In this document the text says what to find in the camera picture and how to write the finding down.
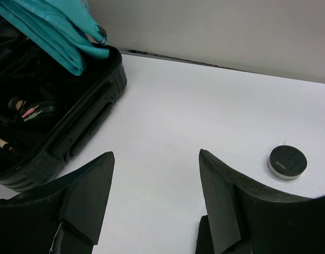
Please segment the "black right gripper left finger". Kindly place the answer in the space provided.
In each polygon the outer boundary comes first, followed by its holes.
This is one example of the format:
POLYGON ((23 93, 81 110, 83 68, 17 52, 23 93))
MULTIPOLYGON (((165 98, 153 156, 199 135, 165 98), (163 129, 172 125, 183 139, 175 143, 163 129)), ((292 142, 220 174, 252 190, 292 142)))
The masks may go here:
POLYGON ((45 185, 0 199, 0 253, 92 253, 115 158, 106 152, 45 185))

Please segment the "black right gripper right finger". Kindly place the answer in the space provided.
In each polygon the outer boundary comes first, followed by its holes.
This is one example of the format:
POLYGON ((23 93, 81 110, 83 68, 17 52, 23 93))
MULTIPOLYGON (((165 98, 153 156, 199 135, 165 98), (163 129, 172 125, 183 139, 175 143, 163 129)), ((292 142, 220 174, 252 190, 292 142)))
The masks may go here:
POLYGON ((325 196, 271 188, 207 150, 199 166, 207 214, 196 253, 325 253, 325 196))

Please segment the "black hard-shell suitcase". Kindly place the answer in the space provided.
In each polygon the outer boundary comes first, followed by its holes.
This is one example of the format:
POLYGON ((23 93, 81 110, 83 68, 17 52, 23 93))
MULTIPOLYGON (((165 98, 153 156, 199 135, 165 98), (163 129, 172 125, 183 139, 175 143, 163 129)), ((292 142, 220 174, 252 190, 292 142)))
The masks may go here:
POLYGON ((24 192, 53 179, 122 95, 122 56, 83 54, 75 76, 0 15, 0 184, 24 192))

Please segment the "turquoise shorts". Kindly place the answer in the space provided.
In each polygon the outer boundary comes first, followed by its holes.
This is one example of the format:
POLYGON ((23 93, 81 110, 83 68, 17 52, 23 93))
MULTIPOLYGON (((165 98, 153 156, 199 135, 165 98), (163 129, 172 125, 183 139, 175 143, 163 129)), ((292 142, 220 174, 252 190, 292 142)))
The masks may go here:
POLYGON ((87 1, 0 1, 0 15, 75 76, 86 68, 83 53, 109 57, 107 33, 87 1))

